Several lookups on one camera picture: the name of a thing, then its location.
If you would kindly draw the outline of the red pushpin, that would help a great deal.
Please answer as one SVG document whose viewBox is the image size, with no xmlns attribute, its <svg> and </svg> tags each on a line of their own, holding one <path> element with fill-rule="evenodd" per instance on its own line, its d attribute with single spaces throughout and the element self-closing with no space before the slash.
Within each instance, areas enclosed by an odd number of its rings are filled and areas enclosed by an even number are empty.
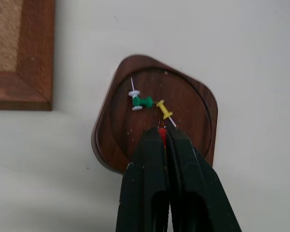
<svg viewBox="0 0 290 232">
<path fill-rule="evenodd" d="M 158 129 L 158 133 L 161 136 L 164 148 L 166 148 L 166 139 L 167 139 L 167 133 L 168 133 L 167 129 L 166 128 L 160 128 L 160 129 Z"/>
</svg>

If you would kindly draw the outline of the dark wooden tray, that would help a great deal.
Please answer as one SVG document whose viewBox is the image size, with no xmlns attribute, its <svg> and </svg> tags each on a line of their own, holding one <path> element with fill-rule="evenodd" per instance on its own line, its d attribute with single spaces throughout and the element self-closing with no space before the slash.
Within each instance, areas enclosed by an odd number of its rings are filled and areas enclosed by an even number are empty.
<svg viewBox="0 0 290 232">
<path fill-rule="evenodd" d="M 98 161 L 125 171 L 143 132 L 155 128 L 185 132 L 213 164 L 218 105 L 202 82 L 145 55 L 119 64 L 91 136 Z"/>
</svg>

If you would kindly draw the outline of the green pushpin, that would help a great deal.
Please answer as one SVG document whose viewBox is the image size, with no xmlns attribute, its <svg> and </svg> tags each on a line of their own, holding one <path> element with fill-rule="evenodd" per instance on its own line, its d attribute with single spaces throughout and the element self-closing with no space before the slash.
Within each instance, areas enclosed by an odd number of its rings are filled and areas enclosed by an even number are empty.
<svg viewBox="0 0 290 232">
<path fill-rule="evenodd" d="M 153 102 L 153 99 L 148 96 L 144 99 L 140 98 L 140 97 L 134 97 L 132 99 L 132 104 L 133 104 L 133 107 L 141 107 L 141 106 L 145 106 L 147 108 L 150 108 L 153 106 L 154 102 Z"/>
</svg>

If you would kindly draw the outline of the wood-framed cork board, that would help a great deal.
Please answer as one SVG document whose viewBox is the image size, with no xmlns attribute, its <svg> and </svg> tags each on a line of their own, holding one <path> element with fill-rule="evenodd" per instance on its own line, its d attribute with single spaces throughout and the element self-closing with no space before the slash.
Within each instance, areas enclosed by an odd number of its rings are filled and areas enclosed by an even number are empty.
<svg viewBox="0 0 290 232">
<path fill-rule="evenodd" d="M 0 110 L 52 109 L 56 0 L 0 0 Z"/>
</svg>

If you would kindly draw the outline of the white pushpin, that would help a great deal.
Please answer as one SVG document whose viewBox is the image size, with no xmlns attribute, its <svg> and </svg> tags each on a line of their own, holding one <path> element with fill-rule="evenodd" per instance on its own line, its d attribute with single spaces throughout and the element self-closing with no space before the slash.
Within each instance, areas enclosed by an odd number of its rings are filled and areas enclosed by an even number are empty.
<svg viewBox="0 0 290 232">
<path fill-rule="evenodd" d="M 128 92 L 128 95 L 131 97 L 132 99 L 132 111 L 138 111 L 141 110 L 143 107 L 136 102 L 136 100 L 138 99 L 139 95 L 140 95 L 140 91 L 134 88 L 134 83 L 133 83 L 133 79 L 132 77 L 130 78 L 130 82 L 131 82 L 131 88 L 132 90 Z"/>
</svg>

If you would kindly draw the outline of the yellow pushpin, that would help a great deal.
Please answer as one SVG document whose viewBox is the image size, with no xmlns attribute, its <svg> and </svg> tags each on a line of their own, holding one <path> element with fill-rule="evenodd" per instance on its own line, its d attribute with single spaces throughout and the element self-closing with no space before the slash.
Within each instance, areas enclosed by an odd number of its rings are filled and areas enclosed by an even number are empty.
<svg viewBox="0 0 290 232">
<path fill-rule="evenodd" d="M 166 120 L 168 119 L 171 124 L 176 128 L 176 123 L 172 119 L 173 112 L 169 111 L 166 106 L 164 105 L 164 100 L 160 100 L 159 102 L 156 103 L 156 106 L 161 110 L 163 114 L 163 119 Z"/>
</svg>

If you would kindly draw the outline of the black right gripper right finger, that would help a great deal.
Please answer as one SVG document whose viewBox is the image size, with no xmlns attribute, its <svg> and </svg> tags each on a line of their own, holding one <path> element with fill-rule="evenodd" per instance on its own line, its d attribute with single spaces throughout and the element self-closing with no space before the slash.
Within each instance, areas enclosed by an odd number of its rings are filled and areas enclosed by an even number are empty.
<svg viewBox="0 0 290 232">
<path fill-rule="evenodd" d="M 221 181 L 188 136 L 166 134 L 174 232 L 242 232 Z"/>
</svg>

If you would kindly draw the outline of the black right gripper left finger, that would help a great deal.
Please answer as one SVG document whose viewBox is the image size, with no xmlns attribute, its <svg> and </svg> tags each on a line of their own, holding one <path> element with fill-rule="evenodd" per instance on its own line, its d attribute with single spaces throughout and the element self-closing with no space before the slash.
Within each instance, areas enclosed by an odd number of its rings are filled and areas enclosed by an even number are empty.
<svg viewBox="0 0 290 232">
<path fill-rule="evenodd" d="M 123 174 L 116 232 L 167 232 L 169 180 L 166 152 L 157 128 L 142 137 Z"/>
</svg>

